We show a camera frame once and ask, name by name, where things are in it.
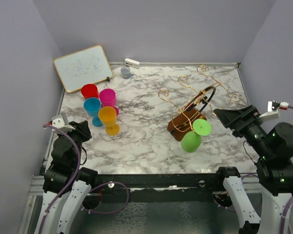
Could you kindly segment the green plastic wine glass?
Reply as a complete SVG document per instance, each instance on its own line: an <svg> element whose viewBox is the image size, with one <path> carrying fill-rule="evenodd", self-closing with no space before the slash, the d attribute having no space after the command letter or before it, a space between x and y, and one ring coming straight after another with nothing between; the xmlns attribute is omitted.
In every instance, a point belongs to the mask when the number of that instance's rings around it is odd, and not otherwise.
<svg viewBox="0 0 293 234"><path fill-rule="evenodd" d="M195 152L201 142L202 136L207 136L211 133L211 125L204 119L196 119L192 124L193 130L184 135L181 140L181 147L185 152Z"/></svg>

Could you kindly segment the yellow plastic wine glass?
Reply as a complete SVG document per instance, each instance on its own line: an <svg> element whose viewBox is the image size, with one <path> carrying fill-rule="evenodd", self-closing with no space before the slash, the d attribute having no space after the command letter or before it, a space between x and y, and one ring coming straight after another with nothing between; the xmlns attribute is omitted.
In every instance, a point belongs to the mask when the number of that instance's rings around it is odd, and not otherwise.
<svg viewBox="0 0 293 234"><path fill-rule="evenodd" d="M117 113L113 107L106 106L100 109L98 117L105 126L105 131L110 136L115 136L119 133L120 127L117 122Z"/></svg>

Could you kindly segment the blue plastic wine glass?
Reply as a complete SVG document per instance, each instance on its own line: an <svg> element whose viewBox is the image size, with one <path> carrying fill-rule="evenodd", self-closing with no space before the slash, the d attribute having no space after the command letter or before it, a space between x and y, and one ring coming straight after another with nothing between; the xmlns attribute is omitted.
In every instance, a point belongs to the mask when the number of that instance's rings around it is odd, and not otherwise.
<svg viewBox="0 0 293 234"><path fill-rule="evenodd" d="M90 97L84 101L84 109L86 110L87 114L92 117L92 124L95 127L102 127L103 123L98 117L98 113L101 110L101 102L96 97Z"/></svg>

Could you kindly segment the red plastic wine glass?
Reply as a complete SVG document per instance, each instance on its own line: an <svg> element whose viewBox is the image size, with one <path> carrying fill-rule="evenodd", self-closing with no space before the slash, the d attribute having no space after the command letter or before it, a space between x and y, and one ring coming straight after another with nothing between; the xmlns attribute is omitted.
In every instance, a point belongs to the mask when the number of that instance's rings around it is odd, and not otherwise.
<svg viewBox="0 0 293 234"><path fill-rule="evenodd" d="M95 84L86 84L81 88L81 94L85 100L89 98L99 98L98 88Z"/></svg>

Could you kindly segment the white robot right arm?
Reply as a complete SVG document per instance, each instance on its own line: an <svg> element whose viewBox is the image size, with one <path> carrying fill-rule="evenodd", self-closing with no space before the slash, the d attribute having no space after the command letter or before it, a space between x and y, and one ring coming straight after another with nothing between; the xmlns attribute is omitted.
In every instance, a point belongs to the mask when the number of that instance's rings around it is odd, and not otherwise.
<svg viewBox="0 0 293 234"><path fill-rule="evenodd" d="M258 215L251 204L240 173L234 167L220 167L215 187L227 191L239 220L240 234L285 234L293 203L293 125L280 122L266 133L262 122L280 116L285 102L270 101L264 114L250 105L239 110L215 109L214 113L235 137L244 138L259 156L256 171L261 185L262 209Z"/></svg>

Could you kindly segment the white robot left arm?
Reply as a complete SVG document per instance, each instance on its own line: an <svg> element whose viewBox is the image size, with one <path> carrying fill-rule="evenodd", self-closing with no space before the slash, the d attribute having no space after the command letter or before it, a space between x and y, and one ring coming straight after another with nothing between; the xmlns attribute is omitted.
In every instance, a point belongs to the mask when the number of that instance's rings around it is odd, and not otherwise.
<svg viewBox="0 0 293 234"><path fill-rule="evenodd" d="M88 122L47 124L57 133L51 151L52 161L44 174L42 209L37 234L67 234L86 195L98 187L97 171L81 167L83 143L89 141Z"/></svg>

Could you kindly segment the magenta plastic wine glass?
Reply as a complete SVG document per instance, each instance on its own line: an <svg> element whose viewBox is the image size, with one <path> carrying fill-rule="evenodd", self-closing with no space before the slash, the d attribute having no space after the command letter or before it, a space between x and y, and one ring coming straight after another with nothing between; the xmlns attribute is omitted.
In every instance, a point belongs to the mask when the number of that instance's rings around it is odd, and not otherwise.
<svg viewBox="0 0 293 234"><path fill-rule="evenodd" d="M116 115L119 114L119 110L116 107L116 104L117 104L116 93L113 89L109 89L109 88L103 89L99 93L99 99L103 107L106 107L106 106L113 107L116 111Z"/></svg>

